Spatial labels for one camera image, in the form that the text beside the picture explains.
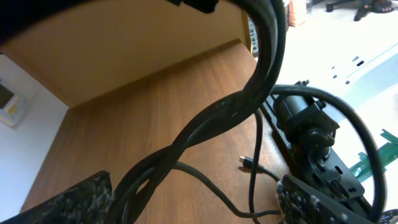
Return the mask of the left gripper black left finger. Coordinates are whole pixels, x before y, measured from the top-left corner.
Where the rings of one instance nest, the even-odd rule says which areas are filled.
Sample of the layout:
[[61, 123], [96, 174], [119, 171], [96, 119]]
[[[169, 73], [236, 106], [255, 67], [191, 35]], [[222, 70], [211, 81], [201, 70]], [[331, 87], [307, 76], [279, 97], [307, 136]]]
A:
[[101, 170], [4, 223], [104, 223], [113, 200], [110, 173]]

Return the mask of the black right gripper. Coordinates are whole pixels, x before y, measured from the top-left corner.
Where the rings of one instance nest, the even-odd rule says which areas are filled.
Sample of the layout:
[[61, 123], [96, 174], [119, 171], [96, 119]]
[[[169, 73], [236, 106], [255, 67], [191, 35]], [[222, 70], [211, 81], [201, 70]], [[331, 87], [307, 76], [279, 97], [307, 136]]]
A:
[[168, 0], [172, 4], [179, 6], [182, 3], [203, 13], [212, 13], [215, 11], [219, 0]]

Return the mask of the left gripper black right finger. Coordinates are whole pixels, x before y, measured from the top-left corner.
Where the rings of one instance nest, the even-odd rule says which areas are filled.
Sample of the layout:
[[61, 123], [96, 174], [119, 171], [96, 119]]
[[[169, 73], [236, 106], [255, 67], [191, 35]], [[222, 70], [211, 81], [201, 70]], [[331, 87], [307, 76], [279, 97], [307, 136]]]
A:
[[285, 175], [276, 184], [276, 196], [285, 223], [376, 223], [370, 204], [354, 175], [309, 184]]

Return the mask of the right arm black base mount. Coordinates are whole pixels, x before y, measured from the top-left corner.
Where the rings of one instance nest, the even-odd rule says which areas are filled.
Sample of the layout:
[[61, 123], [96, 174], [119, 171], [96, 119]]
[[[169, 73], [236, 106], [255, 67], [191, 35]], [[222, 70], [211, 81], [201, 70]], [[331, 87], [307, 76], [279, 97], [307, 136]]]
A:
[[[334, 150], [338, 123], [325, 113], [332, 106], [351, 124], [364, 150], [351, 165], [346, 165]], [[263, 112], [282, 143], [292, 176], [303, 182], [330, 182], [343, 175], [354, 175], [364, 188], [370, 204], [369, 216], [376, 223], [396, 223], [397, 210], [384, 208], [386, 166], [397, 160], [397, 138], [382, 132], [386, 142], [377, 146], [361, 118], [343, 100], [302, 82], [277, 85], [266, 98]]]

